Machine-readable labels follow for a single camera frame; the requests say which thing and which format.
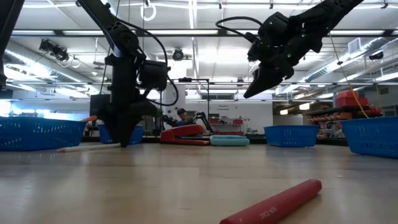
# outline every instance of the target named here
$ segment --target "black cable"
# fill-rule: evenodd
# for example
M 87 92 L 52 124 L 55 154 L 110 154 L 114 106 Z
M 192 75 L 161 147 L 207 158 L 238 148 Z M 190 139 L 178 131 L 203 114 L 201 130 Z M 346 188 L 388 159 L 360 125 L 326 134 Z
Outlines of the black cable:
M 234 16 L 234 17 L 225 18 L 225 19 L 222 19 L 222 20 L 220 20 L 220 21 L 217 21 L 217 22 L 216 22 L 216 26 L 217 26 L 218 28 L 221 28 L 221 29 L 224 29 L 224 30 L 233 32 L 233 33 L 235 33 L 235 34 L 238 34 L 238 35 L 240 35 L 241 37 L 245 37 L 244 34 L 242 34 L 241 32 L 238 32 L 237 30 L 234 30 L 234 29 L 231 29 L 231 28 L 228 28 L 228 27 L 225 27 L 225 26 L 220 25 L 220 23 L 228 22 L 228 21 L 233 21 L 233 20 L 248 20 L 248 21 L 255 22 L 256 24 L 259 24 L 261 27 L 264 26 L 264 25 L 262 24 L 262 22 L 260 22 L 259 20 L 255 19 L 255 18 L 248 17 L 248 16 Z
M 154 100 L 149 100 L 149 101 L 151 101 L 152 103 L 154 103 L 156 105 L 159 105 L 159 106 L 173 106 L 173 105 L 175 105 L 177 103 L 178 99 L 180 98 L 177 86 L 175 85 L 173 80 L 170 79 L 170 77 L 168 75 L 167 75 L 167 79 L 170 81 L 170 83 L 172 84 L 172 86 L 174 87 L 174 90 L 175 90 L 175 100 L 174 100 L 174 102 L 170 103 L 170 104 L 165 104 L 165 103 L 158 103 L 158 102 L 156 102 Z
M 123 24 L 125 24 L 125 25 L 131 26 L 131 27 L 133 27 L 133 28 L 135 28 L 135 29 L 137 29 L 137 30 L 143 31 L 143 32 L 146 33 L 148 36 L 150 36 L 150 37 L 152 37 L 153 39 L 155 39 L 156 42 L 160 45 L 160 47 L 161 47 L 162 50 L 163 50 L 166 66 L 169 66 L 169 61 L 168 61 L 168 59 L 167 59 L 166 48 L 164 47 L 164 45 L 161 43 L 161 41 L 160 41 L 154 34 L 152 34 L 151 32 L 149 32 L 148 30 L 145 30 L 145 29 L 143 29 L 143 28 L 141 28 L 141 27 L 139 27 L 139 26 L 136 26 L 136 25 L 134 25 L 134 24 L 131 24 L 131 23 L 129 23 L 129 22 L 126 22 L 126 21 L 124 21 L 124 20 L 122 20 L 122 19 L 120 19 L 120 18 L 116 18 L 116 19 L 117 19 L 119 22 L 121 22 L 121 23 L 123 23 Z
M 116 15 L 115 15 L 116 18 L 118 18 L 118 14 L 119 14 L 120 1 L 121 0 L 118 1 L 118 8 L 116 9 Z M 111 46 L 109 46 L 107 56 L 109 56 L 109 53 L 111 53 Z M 102 93 L 102 88 L 104 87 L 104 81 L 105 81 L 105 75 L 106 75 L 106 68 L 107 67 L 108 67 L 108 65 L 105 64 L 104 75 L 102 76 L 101 88 L 99 89 L 99 95 Z
M 152 34 L 151 32 L 149 32 L 148 30 L 145 30 L 145 29 L 143 29 L 143 28 L 141 28 L 141 27 L 139 27 L 139 26 L 136 26 L 136 25 L 134 25 L 134 24 L 131 24 L 131 23 L 129 23 L 129 22 L 126 22 L 126 21 L 124 21 L 124 20 L 122 20 L 122 19 L 117 18 L 117 20 L 118 20 L 119 22 L 122 22 L 122 23 L 125 24 L 125 25 L 131 26 L 131 27 L 133 27 L 133 28 L 135 28 L 135 29 L 137 29 L 137 30 L 141 30 L 141 31 L 143 31 L 144 33 L 146 33 L 148 36 L 150 36 L 150 37 L 152 37 L 153 39 L 155 39 L 156 42 L 160 45 L 160 47 L 161 47 L 162 50 L 163 50 L 163 54 L 164 54 L 164 59 L 165 59 L 166 67 L 169 66 L 169 61 L 168 61 L 168 58 L 167 58 L 166 48 L 164 47 L 164 45 L 161 43 L 161 41 L 160 41 L 154 34 Z M 167 79 L 168 79 L 168 81 L 170 81 L 170 83 L 172 84 L 172 86 L 174 87 L 174 90 L 175 90 L 176 96 L 175 96 L 174 102 L 173 102 L 173 103 L 170 103 L 170 104 L 165 104 L 165 103 L 158 103 L 158 102 L 156 102 L 156 101 L 154 101 L 154 100 L 149 100 L 150 102 L 152 102 L 152 103 L 154 103 L 154 104 L 156 104 L 156 105 L 160 105 L 160 106 L 173 106 L 173 105 L 175 105 L 175 104 L 177 103 L 178 99 L 180 98 L 180 95 L 179 95 L 179 93 L 178 93 L 177 86 L 175 85 L 175 83 L 173 82 L 173 80 L 171 80 L 171 78 L 169 77 L 169 75 L 167 75 Z

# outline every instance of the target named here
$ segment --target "white stick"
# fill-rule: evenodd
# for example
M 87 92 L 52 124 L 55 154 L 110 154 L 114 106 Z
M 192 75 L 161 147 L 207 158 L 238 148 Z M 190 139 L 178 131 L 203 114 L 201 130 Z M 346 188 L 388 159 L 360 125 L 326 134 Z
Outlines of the white stick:
M 65 147 L 58 149 L 57 152 L 75 152 L 75 151 L 89 151 L 94 149 L 109 149 L 113 147 L 120 147 L 120 143 L 117 144 L 100 144 L 93 146 L 76 146 L 76 147 Z

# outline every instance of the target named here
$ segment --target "ceiling duct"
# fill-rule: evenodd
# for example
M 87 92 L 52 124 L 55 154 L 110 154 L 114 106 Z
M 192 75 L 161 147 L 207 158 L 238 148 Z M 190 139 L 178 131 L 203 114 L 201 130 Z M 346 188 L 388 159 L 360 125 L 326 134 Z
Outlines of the ceiling duct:
M 357 38 L 352 42 L 348 43 L 348 49 L 344 50 L 339 54 L 339 60 L 343 62 L 342 66 L 345 66 L 351 62 L 354 62 L 356 58 L 374 54 L 377 50 L 386 48 L 389 44 L 395 42 L 395 37 L 378 37 L 378 38 Z M 327 75 L 340 68 L 338 65 L 339 60 L 336 56 L 333 56 L 326 60 L 319 67 L 315 67 L 310 70 L 300 82 L 311 82 L 316 78 Z M 297 85 L 279 87 L 279 93 L 287 93 L 296 89 Z

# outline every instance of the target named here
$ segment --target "red stapler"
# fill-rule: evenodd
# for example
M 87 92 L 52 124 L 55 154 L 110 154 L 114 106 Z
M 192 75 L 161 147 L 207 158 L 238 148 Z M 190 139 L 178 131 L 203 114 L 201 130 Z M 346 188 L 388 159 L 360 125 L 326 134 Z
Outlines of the red stapler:
M 209 141 L 181 139 L 181 136 L 206 133 L 200 124 L 191 124 L 162 131 L 160 143 L 209 146 Z

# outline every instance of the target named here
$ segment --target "red marker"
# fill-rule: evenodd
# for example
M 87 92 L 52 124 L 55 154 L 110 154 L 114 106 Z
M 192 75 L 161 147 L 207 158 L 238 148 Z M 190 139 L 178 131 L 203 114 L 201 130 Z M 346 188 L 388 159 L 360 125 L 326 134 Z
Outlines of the red marker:
M 319 180 L 310 179 L 223 219 L 220 224 L 275 224 L 316 197 Z

